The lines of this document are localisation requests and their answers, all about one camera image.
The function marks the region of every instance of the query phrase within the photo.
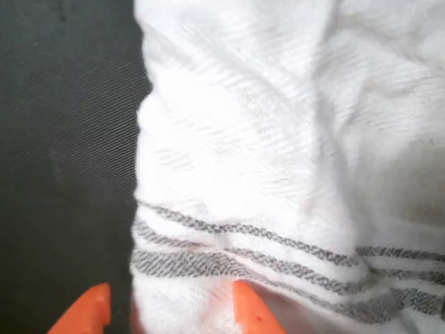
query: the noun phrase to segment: gray fabric background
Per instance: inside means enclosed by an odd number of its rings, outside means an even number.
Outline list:
[[[131,0],[0,1],[0,329],[45,333],[107,281],[129,333],[136,109]]]

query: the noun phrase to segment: orange plastic tip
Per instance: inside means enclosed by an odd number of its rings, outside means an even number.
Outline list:
[[[103,334],[111,321],[108,283],[88,289],[49,330],[48,334]]]
[[[286,334],[267,305],[253,288],[237,280],[233,284],[235,321],[243,334]]]

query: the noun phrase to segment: gray stripe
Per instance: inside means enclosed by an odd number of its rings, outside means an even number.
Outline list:
[[[149,228],[143,221],[136,221],[134,228],[138,234],[140,233],[140,231],[142,231],[142,233],[144,234],[144,235],[140,234],[142,238],[144,238],[149,242],[153,242],[155,244],[180,247],[180,248],[204,246],[204,244],[190,243],[187,241],[182,241],[159,235],[151,228]],[[365,289],[369,288],[369,286],[366,285],[365,280],[361,280],[359,282],[343,283],[338,280],[323,276],[315,272],[314,270],[306,266],[303,266],[297,262],[279,260],[276,257],[265,255],[260,252],[254,252],[253,250],[248,250],[245,248],[224,248],[224,251],[227,253],[235,254],[247,258],[249,260],[252,260],[257,264],[260,264],[263,267],[268,267],[278,273],[283,273],[286,275],[292,275],[297,278],[301,278],[303,280],[310,282],[311,284],[318,285],[323,289],[335,292],[340,296],[356,294],[358,292],[363,292]]]
[[[275,241],[284,246],[298,249],[299,251],[311,254],[320,260],[332,262],[338,266],[352,267],[352,266],[357,266],[359,264],[359,259],[358,256],[356,255],[348,257],[347,255],[335,254],[330,250],[325,250],[318,246],[309,245],[301,241],[296,241],[282,237],[277,233],[266,230],[265,228],[257,228],[255,226],[243,225],[239,223],[224,224],[224,225],[210,224],[204,221],[194,219],[190,216],[185,216],[180,212],[172,211],[163,207],[151,205],[142,201],[139,201],[138,203],[139,205],[149,207],[164,219],[175,221],[177,223],[182,224],[183,226],[186,226],[187,228],[192,228],[194,230],[204,231],[212,234],[221,234],[221,233],[249,234],[255,237],[261,237]]]
[[[372,273],[377,275],[397,278],[399,280],[417,279],[439,285],[445,285],[445,274],[438,271],[411,271],[404,269],[383,268],[371,268],[370,270]]]
[[[254,252],[253,250],[244,248],[225,248],[225,251],[248,258],[257,264],[260,264],[263,267],[271,268],[273,271],[278,273],[301,278],[310,282],[311,284],[318,285],[323,289],[335,292],[340,296],[357,294],[369,288],[369,285],[366,284],[368,279],[359,280],[358,282],[343,283],[321,275],[306,266],[298,264],[297,262],[279,260],[263,253]]]
[[[261,282],[286,289],[309,299],[316,305],[365,324],[382,324],[391,321],[400,310],[408,307],[413,307],[426,315],[437,315],[441,312],[444,302],[444,298],[420,292],[417,289],[391,289],[390,293],[366,302],[330,303],[284,283],[274,283],[261,278],[236,260],[220,253],[148,253],[134,249],[131,263],[139,272],[154,277],[229,276]]]
[[[137,219],[134,223],[133,229],[138,233],[143,239],[148,242],[153,242],[155,244],[162,244],[172,247],[179,248],[190,248],[190,247],[207,247],[208,245],[183,241],[178,239],[173,239],[170,237],[165,237],[157,234],[153,229],[147,226],[147,224]],[[283,273],[286,275],[292,275],[297,278],[301,278],[310,282],[311,284],[318,285],[323,289],[331,292],[335,292],[340,296],[345,296],[349,294],[356,294],[363,292],[370,288],[368,283],[369,277],[359,280],[357,282],[340,282],[335,279],[323,276],[309,267],[303,266],[297,262],[290,262],[279,260],[276,257],[265,255],[260,252],[255,252],[253,250],[248,250],[245,248],[224,248],[224,251],[235,254],[244,258],[248,258],[253,262],[260,264],[261,266],[268,267],[276,272]],[[430,283],[445,285],[445,275],[436,271],[409,271],[403,269],[381,269],[381,268],[370,268],[371,272],[390,278],[403,279],[419,279],[428,281]]]
[[[404,248],[365,246],[358,247],[357,253],[363,257],[387,256],[409,260],[432,260],[445,262],[445,255],[443,254],[420,250],[407,250]]]
[[[206,245],[199,242],[192,242],[180,239],[174,239],[170,237],[165,237],[156,233],[151,229],[144,221],[139,218],[133,223],[133,231],[142,237],[145,241],[152,242],[158,245],[177,247],[177,248],[194,248],[194,247],[205,247]]]

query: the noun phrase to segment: cloth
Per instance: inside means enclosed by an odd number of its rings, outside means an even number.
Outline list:
[[[147,332],[240,333],[242,278],[315,333],[445,333],[445,2],[135,11],[154,87],[131,261]]]

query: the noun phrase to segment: white towel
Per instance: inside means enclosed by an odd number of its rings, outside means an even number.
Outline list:
[[[445,333],[445,1],[135,12],[153,83],[131,262],[147,332],[240,333],[242,278],[317,333]]]

